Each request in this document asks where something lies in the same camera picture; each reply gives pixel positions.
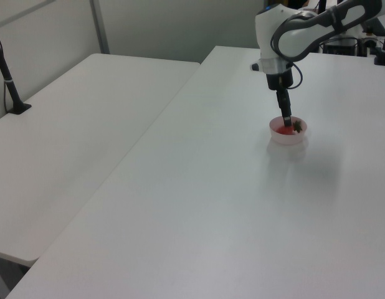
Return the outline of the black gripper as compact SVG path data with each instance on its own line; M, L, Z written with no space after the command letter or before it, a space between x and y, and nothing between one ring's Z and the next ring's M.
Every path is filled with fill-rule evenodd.
M283 124L286 127L292 127L290 97L287 88L293 85L292 70L280 74L267 74L267 85L270 90L276 91L278 106L282 113Z

